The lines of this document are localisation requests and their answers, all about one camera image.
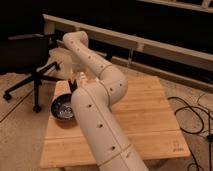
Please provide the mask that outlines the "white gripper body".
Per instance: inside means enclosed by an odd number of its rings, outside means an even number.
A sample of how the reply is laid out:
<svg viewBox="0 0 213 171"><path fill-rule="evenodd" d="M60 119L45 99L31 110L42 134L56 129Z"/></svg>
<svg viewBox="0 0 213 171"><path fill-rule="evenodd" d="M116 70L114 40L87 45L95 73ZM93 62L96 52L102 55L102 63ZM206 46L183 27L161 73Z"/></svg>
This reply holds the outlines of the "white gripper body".
<svg viewBox="0 0 213 171"><path fill-rule="evenodd" d="M85 72L86 67L69 50L55 48L50 51L49 62L56 61L60 69L53 72L53 75L63 80L72 79L74 74Z"/></svg>

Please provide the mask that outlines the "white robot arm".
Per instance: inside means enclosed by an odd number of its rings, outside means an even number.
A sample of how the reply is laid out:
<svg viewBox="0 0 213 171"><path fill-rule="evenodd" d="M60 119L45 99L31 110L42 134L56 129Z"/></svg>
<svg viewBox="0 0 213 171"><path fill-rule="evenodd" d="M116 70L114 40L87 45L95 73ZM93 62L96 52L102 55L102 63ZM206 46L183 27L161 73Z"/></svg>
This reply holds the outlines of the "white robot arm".
<svg viewBox="0 0 213 171"><path fill-rule="evenodd" d="M149 171L111 111L127 93L126 76L88 48L85 31L66 33L63 42L98 78L72 93L71 108L100 171Z"/></svg>

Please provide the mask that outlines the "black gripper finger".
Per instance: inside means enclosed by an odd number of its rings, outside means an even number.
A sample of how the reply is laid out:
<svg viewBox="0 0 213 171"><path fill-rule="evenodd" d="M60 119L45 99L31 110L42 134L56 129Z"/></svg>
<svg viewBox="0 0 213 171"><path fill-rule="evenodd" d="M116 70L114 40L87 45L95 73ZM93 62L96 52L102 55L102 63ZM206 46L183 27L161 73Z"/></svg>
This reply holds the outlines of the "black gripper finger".
<svg viewBox="0 0 213 171"><path fill-rule="evenodd" d="M78 88L76 80L74 80L74 81L68 80L68 84L69 84L69 88L70 88L71 93L73 93Z"/></svg>

